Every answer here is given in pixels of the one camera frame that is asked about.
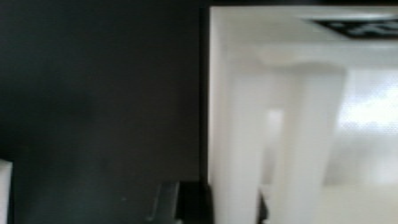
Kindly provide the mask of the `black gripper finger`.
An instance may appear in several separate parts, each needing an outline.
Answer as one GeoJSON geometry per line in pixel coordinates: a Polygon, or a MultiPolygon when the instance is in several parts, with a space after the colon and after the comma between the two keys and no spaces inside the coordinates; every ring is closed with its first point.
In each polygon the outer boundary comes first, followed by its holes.
{"type": "Polygon", "coordinates": [[[160,184],[144,224],[213,224],[212,192],[201,181],[160,184]]]}

